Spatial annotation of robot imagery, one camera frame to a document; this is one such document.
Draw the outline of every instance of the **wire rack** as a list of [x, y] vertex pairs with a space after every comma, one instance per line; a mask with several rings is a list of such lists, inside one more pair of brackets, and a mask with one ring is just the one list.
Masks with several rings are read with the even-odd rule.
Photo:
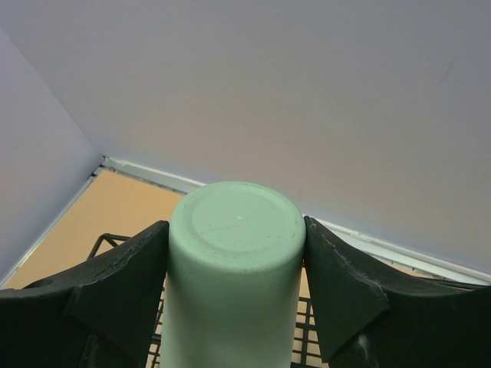
[[[128, 240], [129, 237], [114, 234], [102, 234], [94, 244], [90, 259], [117, 247]], [[153, 336], [148, 352], [147, 368], [159, 368], [160, 366], [160, 332], [162, 331], [163, 292], [160, 294], [159, 308], [156, 310], [156, 319], [153, 327]], [[298, 299], [297, 321], [295, 328], [295, 340], [292, 351], [292, 368], [328, 367], [321, 361], [317, 333], [315, 332], [315, 319], [312, 304], [309, 298]]]

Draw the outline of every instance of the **mint green tumbler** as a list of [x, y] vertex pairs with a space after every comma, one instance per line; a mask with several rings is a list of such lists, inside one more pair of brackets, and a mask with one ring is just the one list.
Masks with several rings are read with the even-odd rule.
[[247, 182], [186, 195], [170, 219], [161, 368], [289, 368], [305, 223]]

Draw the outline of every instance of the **white backdrop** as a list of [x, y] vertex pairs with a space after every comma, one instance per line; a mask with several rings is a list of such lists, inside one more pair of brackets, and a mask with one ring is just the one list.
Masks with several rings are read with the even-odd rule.
[[491, 271], [491, 2], [17, 0], [0, 25], [103, 153]]
[[0, 283], [100, 161], [0, 30]]

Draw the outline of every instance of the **cardboard surface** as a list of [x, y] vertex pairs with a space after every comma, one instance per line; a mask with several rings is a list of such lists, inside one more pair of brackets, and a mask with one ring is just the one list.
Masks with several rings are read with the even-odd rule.
[[181, 198], [174, 192], [103, 171], [5, 287], [23, 288], [78, 265], [105, 232], [133, 236], [158, 220], [169, 220]]

